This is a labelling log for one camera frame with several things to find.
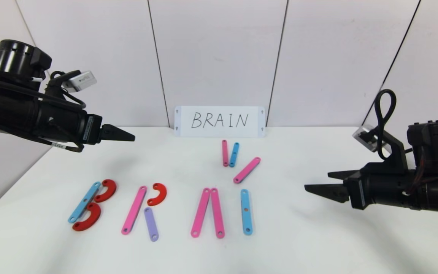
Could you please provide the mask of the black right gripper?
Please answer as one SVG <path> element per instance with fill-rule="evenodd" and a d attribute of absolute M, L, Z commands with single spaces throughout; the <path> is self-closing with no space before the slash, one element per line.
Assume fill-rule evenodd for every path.
<path fill-rule="evenodd" d="M 305 191 L 339 203 L 348 202 L 355 209 L 365 210 L 372 204 L 421 210 L 417 192 L 407 196 L 403 191 L 412 177 L 393 174 L 362 174 L 359 170 L 327 173 L 329 178 L 344 180 L 343 184 L 310 184 Z"/>

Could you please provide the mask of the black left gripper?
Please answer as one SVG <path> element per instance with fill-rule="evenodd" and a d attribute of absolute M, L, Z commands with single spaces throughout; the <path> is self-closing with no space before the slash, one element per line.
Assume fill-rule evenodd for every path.
<path fill-rule="evenodd" d="M 35 141 L 62 146 L 74 143 L 77 146 L 94 145 L 103 140 L 134 142 L 135 135 L 110 124 L 101 128 L 102 117 L 88 114 L 82 106 L 62 99 L 35 100 Z"/>

